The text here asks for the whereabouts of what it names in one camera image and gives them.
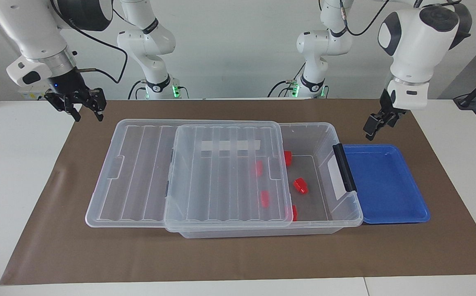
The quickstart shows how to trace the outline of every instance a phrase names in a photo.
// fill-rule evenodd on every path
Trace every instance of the red object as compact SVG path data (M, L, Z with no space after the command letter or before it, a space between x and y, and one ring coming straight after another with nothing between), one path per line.
M263 208L269 208L269 191L264 190L260 192L260 201Z
M257 177L262 176L263 171L264 171L264 163L262 163L261 160L256 161L256 176Z
M296 206L293 204L293 221L296 221L297 216L298 216L298 212L296 212Z
M293 154L291 151L284 151L284 158L285 158L285 166L288 167L291 165L293 161Z
M296 191L298 191L301 194L306 194L307 193L307 183L303 178L298 178L293 182L293 186L296 188Z

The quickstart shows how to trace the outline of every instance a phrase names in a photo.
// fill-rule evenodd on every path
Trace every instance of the blue plastic tray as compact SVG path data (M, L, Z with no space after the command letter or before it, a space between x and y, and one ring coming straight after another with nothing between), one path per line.
M419 223L430 212L397 147L344 145L357 195L370 224Z

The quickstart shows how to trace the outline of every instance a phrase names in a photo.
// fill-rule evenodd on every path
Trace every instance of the black handle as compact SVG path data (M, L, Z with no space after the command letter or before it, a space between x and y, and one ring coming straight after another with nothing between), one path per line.
M342 144L339 143L334 145L333 152L335 153L335 158L337 159L340 175L342 176L342 181L344 182L344 188L348 192L357 191L357 186L355 186L355 180L353 180L353 175L351 175L349 163L347 163L346 152L344 151Z

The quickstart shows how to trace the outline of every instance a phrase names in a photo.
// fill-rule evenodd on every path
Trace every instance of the brown table surface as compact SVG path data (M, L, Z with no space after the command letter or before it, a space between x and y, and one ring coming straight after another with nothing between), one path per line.
M373 143L401 150L430 209L427 223L188 240L164 229L93 229L84 221L122 119L324 121L342 143L367 144L362 126L378 109L377 100L360 99L109 101L101 123L83 109L0 284L476 274L476 224L411 114Z

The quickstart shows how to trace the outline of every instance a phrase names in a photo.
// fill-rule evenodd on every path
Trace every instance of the white table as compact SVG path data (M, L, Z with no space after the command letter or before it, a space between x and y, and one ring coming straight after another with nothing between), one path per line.
M450 101L414 115L476 221L476 116ZM0 277L73 124L47 102L0 102ZM0 295L470 295L476 275L349 279L50 284Z

